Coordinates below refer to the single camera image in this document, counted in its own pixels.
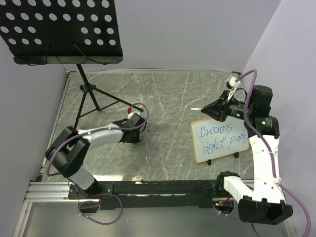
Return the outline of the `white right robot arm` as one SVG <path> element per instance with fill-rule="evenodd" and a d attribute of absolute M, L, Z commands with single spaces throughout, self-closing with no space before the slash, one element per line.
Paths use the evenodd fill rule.
<path fill-rule="evenodd" d="M 229 86 L 201 112 L 219 122 L 228 117 L 244 121 L 253 155 L 254 187 L 247 187 L 238 174 L 222 171 L 217 176 L 215 190 L 218 195 L 230 194 L 237 201 L 242 222 L 277 225 L 292 216 L 293 208 L 286 204 L 278 185 L 279 124 L 277 118 L 269 114 L 273 91 L 255 85 L 246 95 L 246 102 L 234 98 L 236 91 Z"/>

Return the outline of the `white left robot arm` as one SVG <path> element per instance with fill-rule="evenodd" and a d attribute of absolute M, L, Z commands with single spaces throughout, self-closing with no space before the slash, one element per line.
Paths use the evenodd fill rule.
<path fill-rule="evenodd" d="M 80 188 L 85 198 L 93 198 L 100 192 L 100 187 L 93 175 L 83 167 L 87 152 L 106 144 L 139 143 L 140 128 L 146 123 L 146 119 L 133 114 L 96 129 L 76 130 L 68 126 L 46 150 L 47 171 L 54 166 L 58 174 Z"/>

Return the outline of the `yellow framed small whiteboard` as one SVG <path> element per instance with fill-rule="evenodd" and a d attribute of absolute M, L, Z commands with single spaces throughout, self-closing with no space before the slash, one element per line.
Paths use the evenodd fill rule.
<path fill-rule="evenodd" d="M 249 149 L 250 144 L 243 121 L 228 117 L 224 122 L 212 118 L 191 123 L 195 161 L 206 162 Z"/>

